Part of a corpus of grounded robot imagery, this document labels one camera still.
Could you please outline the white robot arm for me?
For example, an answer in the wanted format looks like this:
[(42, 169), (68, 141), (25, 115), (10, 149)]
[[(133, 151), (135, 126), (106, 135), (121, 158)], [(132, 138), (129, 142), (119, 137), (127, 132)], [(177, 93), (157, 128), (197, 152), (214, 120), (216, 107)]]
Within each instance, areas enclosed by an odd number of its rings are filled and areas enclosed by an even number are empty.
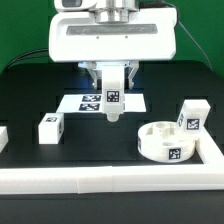
[(79, 62), (99, 87), (105, 65), (129, 70), (133, 87), (141, 61), (170, 60), (176, 53), (177, 9), (136, 0), (54, 0), (49, 55), (55, 62)]

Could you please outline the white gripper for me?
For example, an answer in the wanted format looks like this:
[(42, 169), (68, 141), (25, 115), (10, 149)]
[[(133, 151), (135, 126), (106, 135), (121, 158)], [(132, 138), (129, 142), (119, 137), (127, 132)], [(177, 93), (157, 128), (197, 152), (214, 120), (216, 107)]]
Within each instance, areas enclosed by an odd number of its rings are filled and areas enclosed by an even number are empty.
[[(174, 8), (141, 9), (129, 14), (126, 23), (95, 21), (90, 12), (62, 12), (50, 24), (49, 55), (57, 62), (131, 61), (128, 87), (139, 69), (138, 61), (168, 60), (176, 53)], [(94, 63), (87, 64), (98, 87), (99, 73)]]

